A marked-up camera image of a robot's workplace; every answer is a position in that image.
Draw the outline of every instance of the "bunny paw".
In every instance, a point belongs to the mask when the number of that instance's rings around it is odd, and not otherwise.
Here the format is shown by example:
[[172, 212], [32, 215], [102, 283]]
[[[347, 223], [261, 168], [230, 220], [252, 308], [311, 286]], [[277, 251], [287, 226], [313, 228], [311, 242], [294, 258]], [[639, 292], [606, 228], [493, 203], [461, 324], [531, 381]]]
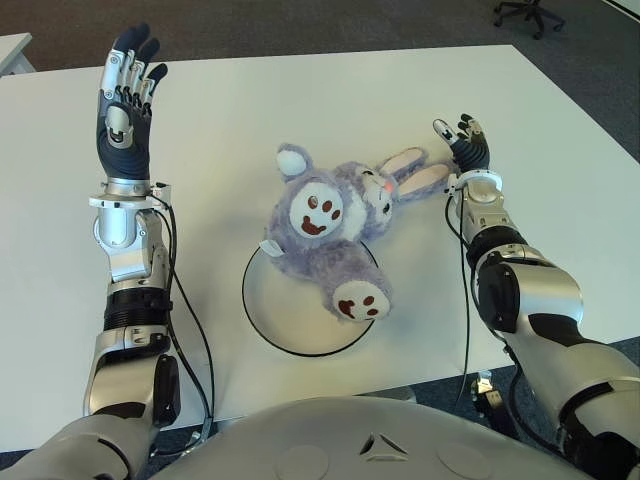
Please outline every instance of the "bunny paw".
[[363, 322], [386, 317], [391, 303], [385, 293], [374, 284], [351, 280], [336, 288], [333, 307], [342, 319]]

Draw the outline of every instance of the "black rim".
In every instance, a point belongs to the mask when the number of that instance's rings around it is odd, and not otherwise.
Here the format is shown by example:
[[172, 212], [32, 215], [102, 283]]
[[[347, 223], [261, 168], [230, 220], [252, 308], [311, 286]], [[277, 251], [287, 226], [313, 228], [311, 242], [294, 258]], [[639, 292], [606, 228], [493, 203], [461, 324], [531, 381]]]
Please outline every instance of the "black rim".
[[[378, 265], [378, 262], [376, 261], [376, 257], [373, 256], [373, 254], [371, 253], [371, 250], [369, 250], [369, 247], [367, 247], [363, 242], [360, 242], [360, 244], [364, 247], [364, 249], [367, 251], [367, 253], [369, 254], [369, 256], [371, 257], [371, 260], [373, 260], [374, 265], [377, 268], [380, 268], [380, 266]], [[351, 343], [348, 343], [347, 345], [338, 348], [337, 350], [331, 350], [329, 352], [324, 352], [324, 353], [303, 353], [303, 352], [296, 352], [294, 350], [289, 350], [287, 348], [281, 347], [280, 345], [273, 343], [271, 340], [269, 340], [267, 337], [265, 337], [262, 332], [260, 331], [260, 329], [258, 329], [258, 327], [256, 327], [255, 323], [253, 323], [253, 319], [251, 318], [251, 315], [249, 315], [249, 310], [247, 309], [247, 303], [244, 299], [244, 284], [245, 284], [245, 280], [247, 278], [247, 272], [249, 271], [249, 265], [251, 265], [251, 262], [253, 261], [253, 257], [256, 256], [256, 254], [260, 251], [260, 247], [256, 248], [255, 252], [253, 252], [253, 255], [251, 255], [251, 258], [249, 259], [249, 262], [247, 263], [247, 266], [244, 268], [244, 274], [242, 275], [242, 306], [244, 307], [244, 313], [247, 316], [247, 318], [249, 319], [249, 323], [251, 323], [251, 326], [253, 327], [253, 329], [258, 332], [258, 335], [260, 335], [267, 343], [269, 343], [270, 345], [276, 347], [278, 350], [281, 350], [283, 352], [287, 352], [291, 355], [297, 355], [299, 357], [327, 357], [329, 355], [333, 355], [335, 353], [339, 353], [342, 352], [343, 350], [346, 350], [347, 348], [351, 347], [352, 345], [354, 345], [358, 340], [360, 340], [362, 337], [365, 336], [365, 334], [371, 329], [371, 327], [373, 326], [373, 324], [375, 323], [375, 320], [372, 320], [371, 323], [369, 323], [369, 326], [358, 336], [356, 337]]]
[[622, 10], [624, 13], [626, 13], [627, 15], [631, 15], [633, 18], [635, 18], [636, 20], [640, 20], [640, 15], [638, 15], [637, 13], [629, 10], [627, 7], [625, 7], [624, 5], [620, 5], [618, 2], [615, 2], [614, 0], [607, 0], [607, 2], [609, 2], [611, 5], [614, 5], [616, 7], [618, 7], [620, 10]]

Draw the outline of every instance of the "silver metal joint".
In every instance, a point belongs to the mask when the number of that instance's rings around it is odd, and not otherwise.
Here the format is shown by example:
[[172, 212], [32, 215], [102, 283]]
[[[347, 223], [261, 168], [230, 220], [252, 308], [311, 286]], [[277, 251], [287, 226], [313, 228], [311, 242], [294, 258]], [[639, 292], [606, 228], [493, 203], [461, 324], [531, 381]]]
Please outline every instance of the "silver metal joint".
[[133, 125], [131, 125], [129, 115], [122, 108], [111, 105], [107, 109], [104, 124], [107, 127], [109, 145], [120, 150], [133, 145]]
[[[121, 403], [128, 399], [131, 401], [135, 397], [136, 401], [140, 401], [147, 405], [149, 403], [149, 395], [153, 393], [153, 388], [148, 385], [150, 381], [153, 383], [153, 371], [157, 357], [150, 357], [152, 363], [148, 362], [129, 362], [125, 364], [113, 365], [109, 372], [116, 372], [117, 377], [110, 384], [96, 385], [96, 376], [99, 373], [98, 365], [100, 360], [110, 352], [119, 352], [124, 350], [133, 351], [136, 348], [146, 347], [153, 337], [166, 336], [167, 327], [164, 325], [139, 325], [120, 327], [102, 332], [96, 338], [96, 346], [94, 350], [93, 362], [89, 374], [89, 382], [84, 396], [84, 414], [91, 415], [102, 407]], [[129, 368], [129, 365], [144, 366], [145, 371], [136, 368]], [[125, 378], [132, 373], [134, 376], [129, 383], [129, 389], [112, 388], [112, 385], [120, 385], [126, 383]]]
[[523, 245], [520, 243], [508, 243], [506, 245], [500, 245], [499, 247], [493, 248], [485, 253], [478, 263], [476, 264], [476, 269], [480, 270], [482, 265], [489, 259], [490, 256], [500, 255], [505, 260], [526, 260], [531, 262], [536, 262], [539, 265], [544, 265], [546, 267], [554, 267], [555, 265], [547, 260], [539, 250], [529, 246]]
[[151, 182], [149, 180], [109, 177], [104, 193], [122, 195], [124, 197], [144, 197], [151, 193]]
[[[504, 209], [504, 196], [500, 189], [502, 180], [494, 178], [494, 173], [488, 170], [470, 171], [462, 175], [454, 187], [464, 185], [464, 223], [462, 234], [468, 242], [471, 242], [481, 231], [491, 227], [503, 226], [517, 230], [517, 227]], [[461, 201], [458, 200], [456, 208], [460, 216]]]

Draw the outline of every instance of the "bunny face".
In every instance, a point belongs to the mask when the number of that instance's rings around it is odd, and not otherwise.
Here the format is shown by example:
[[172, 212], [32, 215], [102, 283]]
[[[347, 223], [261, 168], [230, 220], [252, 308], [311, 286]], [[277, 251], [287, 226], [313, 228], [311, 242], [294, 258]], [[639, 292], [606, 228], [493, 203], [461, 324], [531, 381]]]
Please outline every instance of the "bunny face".
[[394, 184], [375, 170], [366, 167], [359, 170], [362, 175], [362, 200], [372, 208], [369, 222], [386, 225], [393, 211]]
[[342, 224], [344, 206], [340, 192], [319, 181], [304, 185], [291, 200], [289, 221], [304, 238], [322, 238]]

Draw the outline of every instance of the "robotic hand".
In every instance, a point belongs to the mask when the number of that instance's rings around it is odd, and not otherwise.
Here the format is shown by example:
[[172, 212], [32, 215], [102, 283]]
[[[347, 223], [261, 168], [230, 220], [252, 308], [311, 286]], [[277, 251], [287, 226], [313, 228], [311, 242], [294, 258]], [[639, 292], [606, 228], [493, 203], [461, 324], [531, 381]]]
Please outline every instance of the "robotic hand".
[[474, 168], [489, 168], [489, 145], [480, 124], [466, 113], [460, 119], [458, 128], [462, 132], [456, 135], [444, 120], [434, 120], [433, 128], [451, 148], [453, 161], [462, 173]]
[[[148, 36], [145, 23], [124, 32], [113, 44], [104, 67], [96, 143], [110, 179], [149, 180], [151, 103], [167, 66], [161, 63], [145, 78], [149, 62], [160, 48], [155, 38], [144, 43]], [[139, 188], [135, 193], [147, 192]]]

